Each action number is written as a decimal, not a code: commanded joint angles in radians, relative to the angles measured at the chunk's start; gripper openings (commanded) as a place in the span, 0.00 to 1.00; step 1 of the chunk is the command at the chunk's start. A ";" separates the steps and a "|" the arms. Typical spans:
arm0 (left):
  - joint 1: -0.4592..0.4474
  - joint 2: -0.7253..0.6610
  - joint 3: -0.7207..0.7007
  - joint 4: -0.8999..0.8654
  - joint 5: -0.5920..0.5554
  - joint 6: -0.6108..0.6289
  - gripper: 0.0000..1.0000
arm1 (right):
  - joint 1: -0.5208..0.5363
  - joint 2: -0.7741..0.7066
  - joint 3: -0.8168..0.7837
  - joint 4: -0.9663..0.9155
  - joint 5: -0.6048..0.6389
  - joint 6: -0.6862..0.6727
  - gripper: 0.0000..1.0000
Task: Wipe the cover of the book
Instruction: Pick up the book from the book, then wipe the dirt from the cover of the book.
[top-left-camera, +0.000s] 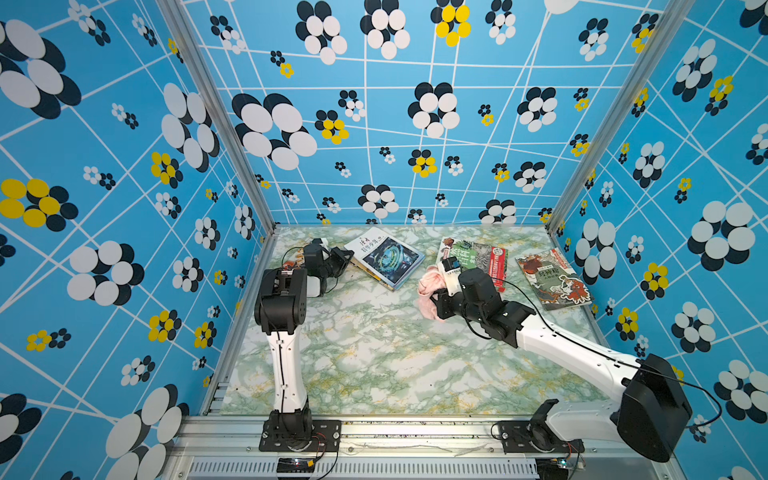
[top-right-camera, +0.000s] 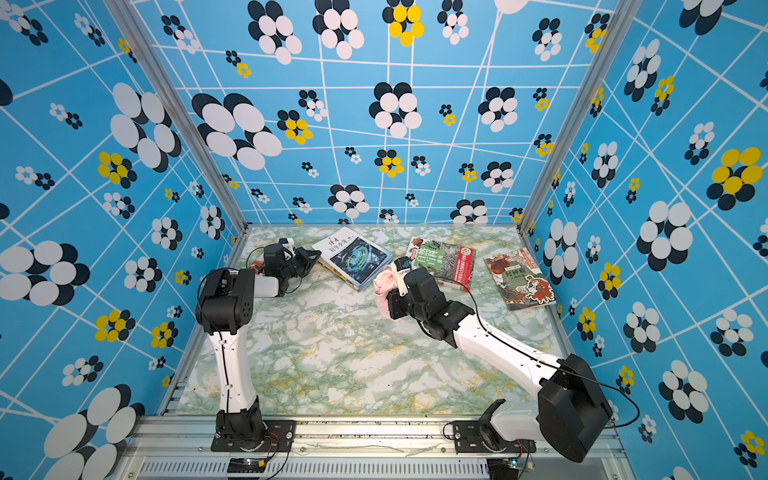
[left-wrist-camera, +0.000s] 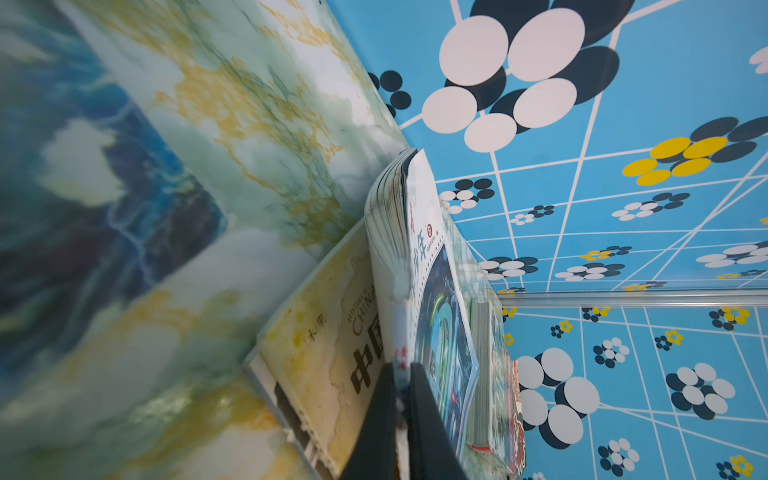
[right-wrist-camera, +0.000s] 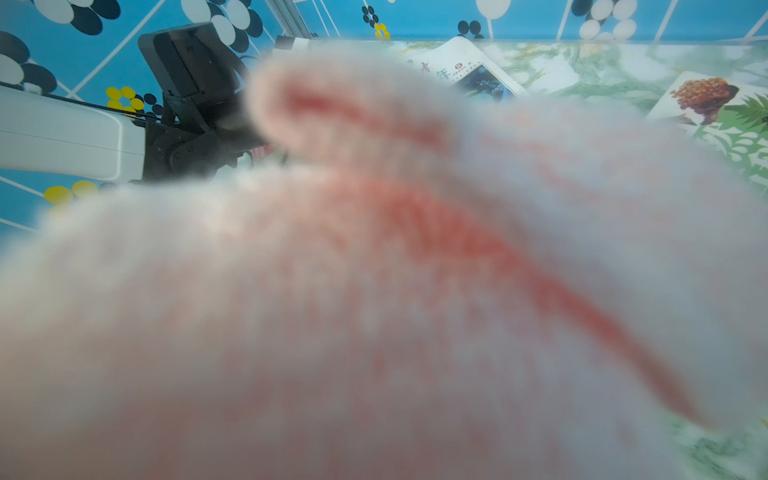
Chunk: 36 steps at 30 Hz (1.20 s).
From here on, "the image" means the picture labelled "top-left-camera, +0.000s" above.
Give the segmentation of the pink cloth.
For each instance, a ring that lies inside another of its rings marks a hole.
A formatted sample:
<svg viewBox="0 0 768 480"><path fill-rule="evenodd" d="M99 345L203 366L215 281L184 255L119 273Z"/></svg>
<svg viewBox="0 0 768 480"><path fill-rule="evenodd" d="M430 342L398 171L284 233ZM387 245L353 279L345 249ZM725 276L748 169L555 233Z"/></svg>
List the pink cloth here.
<svg viewBox="0 0 768 480"><path fill-rule="evenodd" d="M419 295L417 305L424 318L443 322L443 319L438 316L437 307L432 301L432 297L438 290L445 288L446 283L438 267L428 267L420 278L417 289Z"/></svg>

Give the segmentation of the white book with galaxy cover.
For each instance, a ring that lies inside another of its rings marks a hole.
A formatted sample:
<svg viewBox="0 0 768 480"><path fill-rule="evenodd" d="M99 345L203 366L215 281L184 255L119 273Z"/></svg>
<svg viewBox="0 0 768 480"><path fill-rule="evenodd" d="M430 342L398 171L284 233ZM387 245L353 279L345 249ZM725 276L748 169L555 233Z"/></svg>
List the white book with galaxy cover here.
<svg viewBox="0 0 768 480"><path fill-rule="evenodd" d="M398 290L423 262L425 254L380 228L370 228L345 244L351 262L391 291Z"/></svg>

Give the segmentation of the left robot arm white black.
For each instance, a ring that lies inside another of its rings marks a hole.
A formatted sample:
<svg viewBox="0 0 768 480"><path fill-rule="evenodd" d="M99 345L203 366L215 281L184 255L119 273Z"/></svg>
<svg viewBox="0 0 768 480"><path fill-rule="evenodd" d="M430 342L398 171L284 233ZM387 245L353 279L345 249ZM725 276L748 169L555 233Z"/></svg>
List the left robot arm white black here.
<svg viewBox="0 0 768 480"><path fill-rule="evenodd" d="M313 418L301 371L300 334L307 300L324 296L327 280L340 278L354 253L329 248L322 239L302 250L301 265L284 262L265 270L254 305L255 323L268 339L275 383L273 409L259 444L262 452L339 449L341 422Z"/></svg>

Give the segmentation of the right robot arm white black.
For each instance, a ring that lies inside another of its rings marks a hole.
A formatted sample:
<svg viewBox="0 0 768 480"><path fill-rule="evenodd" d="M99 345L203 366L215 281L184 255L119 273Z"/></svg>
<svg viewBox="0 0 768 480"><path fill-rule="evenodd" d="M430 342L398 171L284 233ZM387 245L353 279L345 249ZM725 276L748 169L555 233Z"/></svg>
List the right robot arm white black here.
<svg viewBox="0 0 768 480"><path fill-rule="evenodd" d="M556 326L535 307L502 299L478 268L438 274L445 285L430 299L439 318L478 324L486 338L540 355L605 395L603 402L544 401L526 428L534 449L551 452L563 443L603 440L621 442L654 462L671 459L692 408L665 359L637 359Z"/></svg>

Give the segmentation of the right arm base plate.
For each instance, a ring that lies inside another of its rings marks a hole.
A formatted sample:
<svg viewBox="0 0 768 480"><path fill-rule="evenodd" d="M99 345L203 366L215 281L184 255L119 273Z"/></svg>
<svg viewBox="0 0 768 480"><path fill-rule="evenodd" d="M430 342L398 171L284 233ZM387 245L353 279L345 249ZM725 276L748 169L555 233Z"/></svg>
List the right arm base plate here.
<svg viewBox="0 0 768 480"><path fill-rule="evenodd" d="M491 436L501 442L505 453L573 456L585 451L582 440L562 440L545 424L533 425L530 421L496 422L491 427Z"/></svg>

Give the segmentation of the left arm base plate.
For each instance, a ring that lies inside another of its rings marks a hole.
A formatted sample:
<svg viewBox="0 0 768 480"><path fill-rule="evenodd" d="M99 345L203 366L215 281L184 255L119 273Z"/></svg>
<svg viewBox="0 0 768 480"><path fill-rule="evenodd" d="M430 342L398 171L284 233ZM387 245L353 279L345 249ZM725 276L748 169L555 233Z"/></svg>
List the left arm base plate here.
<svg viewBox="0 0 768 480"><path fill-rule="evenodd" d="M270 417L264 422L258 445L261 452L309 453L337 452L341 439L340 420L286 420Z"/></svg>

